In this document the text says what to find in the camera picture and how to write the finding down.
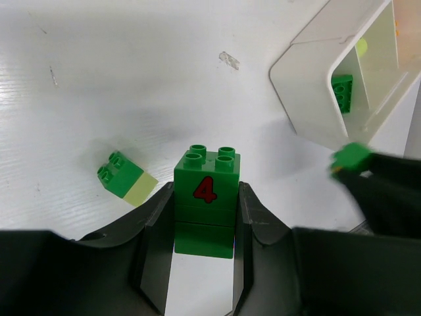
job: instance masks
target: red number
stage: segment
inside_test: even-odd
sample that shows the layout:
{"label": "red number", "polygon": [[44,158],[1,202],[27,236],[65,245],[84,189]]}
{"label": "red number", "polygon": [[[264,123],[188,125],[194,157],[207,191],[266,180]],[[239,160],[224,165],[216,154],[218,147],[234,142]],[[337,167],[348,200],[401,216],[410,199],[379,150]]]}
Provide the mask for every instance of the red number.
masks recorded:
{"label": "red number", "polygon": [[193,196],[197,199],[204,199],[206,203],[211,203],[216,199],[218,196],[213,192],[213,179],[206,176],[194,191]]}

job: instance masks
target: yellow block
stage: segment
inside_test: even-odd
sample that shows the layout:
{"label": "yellow block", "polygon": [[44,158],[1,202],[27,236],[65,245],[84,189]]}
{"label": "yellow block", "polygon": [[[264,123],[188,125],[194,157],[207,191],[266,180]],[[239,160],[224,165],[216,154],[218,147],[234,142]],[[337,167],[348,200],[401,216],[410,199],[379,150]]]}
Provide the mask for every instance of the yellow block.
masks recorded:
{"label": "yellow block", "polygon": [[134,207],[138,207],[146,200],[147,196],[152,192],[157,184],[157,179],[149,173],[143,172],[135,184],[126,193],[123,200],[132,204]]}

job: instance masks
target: green and yellow block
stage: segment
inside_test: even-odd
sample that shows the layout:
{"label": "green and yellow block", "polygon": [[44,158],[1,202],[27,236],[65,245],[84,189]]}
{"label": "green and yellow block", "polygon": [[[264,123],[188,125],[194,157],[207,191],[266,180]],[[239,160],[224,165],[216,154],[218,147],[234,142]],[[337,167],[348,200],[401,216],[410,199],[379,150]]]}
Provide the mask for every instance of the green and yellow block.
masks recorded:
{"label": "green and yellow block", "polygon": [[134,207],[141,205],[158,184],[157,179],[119,151],[111,153],[109,162],[99,168],[97,175],[108,191]]}
{"label": "green and yellow block", "polygon": [[342,168],[362,173],[368,170],[371,157],[372,151],[365,145],[356,142],[349,143],[334,153],[334,162],[330,166],[330,169],[333,176]]}
{"label": "green and yellow block", "polygon": [[174,169],[175,252],[232,258],[240,155],[192,145]]}

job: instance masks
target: yellow ball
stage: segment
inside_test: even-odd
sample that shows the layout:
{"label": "yellow ball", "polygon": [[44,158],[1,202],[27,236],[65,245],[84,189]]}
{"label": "yellow ball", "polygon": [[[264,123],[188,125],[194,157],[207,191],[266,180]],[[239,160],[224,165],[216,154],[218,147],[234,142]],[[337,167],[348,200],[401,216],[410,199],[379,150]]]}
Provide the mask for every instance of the yellow ball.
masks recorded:
{"label": "yellow ball", "polygon": [[361,38],[355,45],[355,48],[357,49],[358,57],[364,56],[368,49],[367,41],[364,38]]}

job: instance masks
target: white table surface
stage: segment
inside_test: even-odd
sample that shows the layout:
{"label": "white table surface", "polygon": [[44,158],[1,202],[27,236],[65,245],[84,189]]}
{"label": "white table surface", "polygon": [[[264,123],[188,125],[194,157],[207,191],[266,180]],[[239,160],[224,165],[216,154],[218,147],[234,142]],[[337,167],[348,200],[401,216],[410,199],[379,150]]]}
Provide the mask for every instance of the white table surface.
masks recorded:
{"label": "white table surface", "polygon": [[[295,135],[268,77],[326,2],[0,0],[0,228],[81,238],[131,210],[96,177],[112,150],[161,186],[191,144],[235,147],[290,226],[357,226],[331,151]],[[227,313],[232,270],[174,255],[167,316]]]}

